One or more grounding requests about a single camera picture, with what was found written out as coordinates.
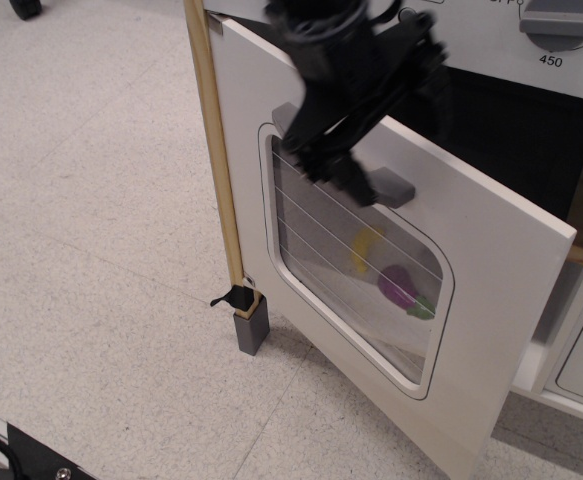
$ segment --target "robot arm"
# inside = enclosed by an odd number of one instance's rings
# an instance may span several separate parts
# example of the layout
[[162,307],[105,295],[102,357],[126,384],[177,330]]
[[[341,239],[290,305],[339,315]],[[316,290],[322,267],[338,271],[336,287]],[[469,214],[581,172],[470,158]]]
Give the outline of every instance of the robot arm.
[[[333,182],[360,206],[382,195],[351,149],[411,97],[434,107],[438,132],[449,117],[445,55],[432,39],[431,15],[413,14],[380,34],[373,30],[395,18],[401,3],[374,19],[367,0],[271,0],[266,8],[306,86],[282,147],[312,182]],[[431,123],[428,111],[420,116]]]

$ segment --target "oven window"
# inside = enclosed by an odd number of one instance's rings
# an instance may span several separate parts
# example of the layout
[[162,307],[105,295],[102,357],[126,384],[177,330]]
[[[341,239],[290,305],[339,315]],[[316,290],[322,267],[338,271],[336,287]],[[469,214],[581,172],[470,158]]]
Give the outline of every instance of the oven window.
[[438,318],[442,268],[420,240],[329,184],[313,185],[272,139],[279,252],[287,269],[416,385]]

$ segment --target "wooden stick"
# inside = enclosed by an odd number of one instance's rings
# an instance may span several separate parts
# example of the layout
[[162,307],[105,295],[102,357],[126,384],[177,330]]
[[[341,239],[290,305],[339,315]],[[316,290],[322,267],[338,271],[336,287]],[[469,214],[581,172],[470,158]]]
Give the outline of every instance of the wooden stick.
[[[209,146],[211,170],[215,183],[215,193],[218,200],[218,212],[222,224],[222,235],[229,266],[229,278],[233,285],[242,285],[244,269],[238,226],[235,219],[231,179],[227,164],[227,151],[224,144],[224,130],[220,116],[220,101],[215,79],[215,69],[211,56],[209,40],[209,26],[204,11],[203,0],[184,0],[184,11],[191,40],[191,51],[195,66],[200,104],[204,117],[204,128]],[[243,318],[250,318],[257,307],[260,294],[256,292],[256,301],[248,312],[236,310],[236,314]]]

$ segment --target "printed number 450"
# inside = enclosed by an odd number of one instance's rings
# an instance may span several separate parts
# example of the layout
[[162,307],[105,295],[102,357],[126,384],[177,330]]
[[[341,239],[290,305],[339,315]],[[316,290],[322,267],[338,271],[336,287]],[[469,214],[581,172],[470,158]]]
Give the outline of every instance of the printed number 450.
[[540,61],[545,65],[550,65],[552,67],[560,68],[562,66],[562,59],[560,57],[545,55]]

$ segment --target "gray handle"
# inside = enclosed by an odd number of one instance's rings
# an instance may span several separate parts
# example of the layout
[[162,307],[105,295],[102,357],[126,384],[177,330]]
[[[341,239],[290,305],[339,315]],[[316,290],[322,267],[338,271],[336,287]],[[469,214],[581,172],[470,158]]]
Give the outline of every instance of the gray handle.
[[[280,134],[289,129],[291,122],[298,113],[298,108],[285,103],[272,112],[273,125]],[[381,167],[372,172],[366,172],[367,178],[377,195],[377,203],[389,208],[400,208],[415,198],[415,187],[388,167]]]

